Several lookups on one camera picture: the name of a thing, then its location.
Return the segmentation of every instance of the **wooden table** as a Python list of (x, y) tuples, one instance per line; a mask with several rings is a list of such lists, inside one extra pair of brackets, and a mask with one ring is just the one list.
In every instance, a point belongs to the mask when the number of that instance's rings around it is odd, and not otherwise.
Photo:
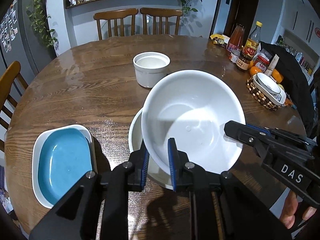
[[(113, 169), (128, 159), (129, 126), (150, 91), (136, 82), (132, 59), (145, 51), (168, 55), (170, 72), (198, 69), (222, 79), (239, 98), (246, 122), (305, 134), (297, 111), (286, 107), (274, 112), (262, 107), (245, 86), (249, 74), (238, 70), (223, 48), (205, 38), (135, 35), (75, 47), (53, 60), (34, 79), (7, 132), (8, 190), (27, 233), (48, 212), (37, 201), (31, 180), (32, 149), (43, 131), (75, 123), (87, 127), (95, 137), (98, 172)], [(271, 207), (285, 187), (265, 172), (259, 162), (252, 149), (244, 146), (231, 170)], [(130, 193), (131, 235), (139, 239), (188, 239), (188, 223), (187, 196), (175, 194), (149, 179), (144, 192)]]

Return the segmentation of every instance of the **wooden chair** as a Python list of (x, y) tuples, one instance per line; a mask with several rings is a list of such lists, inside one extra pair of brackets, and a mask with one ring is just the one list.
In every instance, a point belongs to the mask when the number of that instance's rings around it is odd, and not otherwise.
[(147, 30), (147, 15), (153, 16), (153, 33), (156, 34), (156, 17), (159, 17), (159, 34), (162, 34), (162, 17), (165, 17), (165, 34), (169, 34), (169, 22), (168, 18), (176, 16), (176, 28), (174, 30), (174, 35), (178, 35), (180, 17), (182, 16), (181, 10), (173, 9), (158, 9), (158, 8), (141, 8), (140, 13), (143, 18), (143, 34), (148, 34)]
[(102, 33), (101, 33), (101, 25), (100, 20), (106, 20), (108, 21), (108, 36), (109, 38), (112, 36), (111, 33), (111, 20), (114, 20), (114, 32), (115, 36), (118, 36), (118, 23), (117, 20), (120, 19), (120, 36), (124, 36), (124, 25), (123, 25), (123, 19), (127, 16), (131, 15), (131, 35), (135, 34), (135, 21), (136, 21), (136, 15), (138, 14), (138, 9), (136, 8), (130, 8), (130, 9), (122, 9), (122, 10), (116, 10), (116, 11), (109, 11), (109, 12), (100, 12), (95, 13), (93, 15), (93, 18), (97, 21), (97, 27), (98, 27), (98, 35), (99, 40), (102, 40)]
[[(0, 77), (0, 112), (3, 111), (10, 119), (12, 118), (11, 111), (4, 106), (6, 100), (8, 100), (14, 107), (17, 106), (17, 101), (9, 95), (11, 86), (15, 78), (20, 82), (24, 89), (27, 89), (28, 84), (20, 74), (21, 65), (18, 61), (14, 61)], [(0, 125), (6, 130), (9, 128), (9, 124), (0, 117)], [(0, 150), (4, 152), (4, 141), (0, 139)]]

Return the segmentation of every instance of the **human hand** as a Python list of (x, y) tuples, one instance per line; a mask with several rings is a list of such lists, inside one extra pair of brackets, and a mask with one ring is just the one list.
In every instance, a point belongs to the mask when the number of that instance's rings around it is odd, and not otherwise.
[[(280, 221), (285, 225), (286, 228), (291, 228), (294, 224), (294, 214), (297, 211), (298, 200), (296, 194), (290, 190), (287, 198), (284, 201), (284, 206), (280, 215)], [(303, 213), (302, 219), (307, 220), (314, 215), (316, 208), (308, 207)]]

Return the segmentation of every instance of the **white rectangular dish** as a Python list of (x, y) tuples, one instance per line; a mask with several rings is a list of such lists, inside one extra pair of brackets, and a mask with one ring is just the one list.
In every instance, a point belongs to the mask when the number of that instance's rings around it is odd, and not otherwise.
[(33, 151), (32, 151), (32, 171), (31, 171), (31, 176), (32, 176), (32, 188), (33, 188), (33, 192), (37, 198), (37, 200), (39, 201), (39, 203), (41, 205), (43, 205), (46, 208), (52, 208), (53, 205), (46, 200), (46, 198), (43, 196), (40, 187), (39, 187), (39, 182), (38, 182), (38, 166), (39, 166), (39, 159), (40, 159), (40, 153), (41, 153), (41, 149), (44, 145), (44, 142), (47, 140), (47, 138), (55, 131), (57, 130), (63, 130), (63, 129), (68, 129), (68, 128), (74, 128), (79, 130), (84, 137), (88, 140), (89, 142), (89, 148), (90, 148), (90, 152), (92, 154), (93, 160), (92, 160), (92, 168), (94, 169), (94, 171), (97, 171), (97, 163), (96, 163), (96, 158), (95, 158), (95, 150), (94, 150), (94, 142), (93, 142), (93, 138), (90, 134), (90, 132), (88, 131), (87, 128), (85, 128), (82, 125), (79, 124), (72, 124), (72, 125), (68, 125), (68, 126), (64, 126), (64, 127), (60, 127), (60, 128), (56, 128), (56, 129), (52, 129), (52, 130), (48, 130), (48, 131), (44, 131), (43, 133), (41, 133), (38, 138), (36, 139), (36, 142), (33, 146)]
[(287, 98), (287, 95), (285, 94), (285, 92), (283, 91), (283, 89), (281, 87), (279, 87), (280, 88), (281, 99), (280, 99), (280, 101), (278, 101), (264, 87), (262, 87), (259, 84), (259, 82), (257, 82), (257, 74), (255, 74), (252, 77), (252, 79), (253, 79), (253, 84), (257, 87), (257, 89), (259, 89), (263, 94), (265, 94), (265, 96), (267, 98), (269, 98), (272, 103), (274, 103), (276, 106), (281, 106), (281, 105), (284, 104), (285, 99)]

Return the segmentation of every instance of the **wooden bead trivet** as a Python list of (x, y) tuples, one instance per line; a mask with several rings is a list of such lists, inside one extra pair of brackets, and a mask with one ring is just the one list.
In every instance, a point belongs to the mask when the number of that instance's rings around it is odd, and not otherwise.
[(269, 98), (267, 98), (259, 89), (254, 86), (253, 78), (247, 79), (247, 89), (249, 90), (252, 97), (257, 100), (260, 105), (264, 106), (266, 109), (276, 111), (281, 106), (276, 106), (271, 102)]

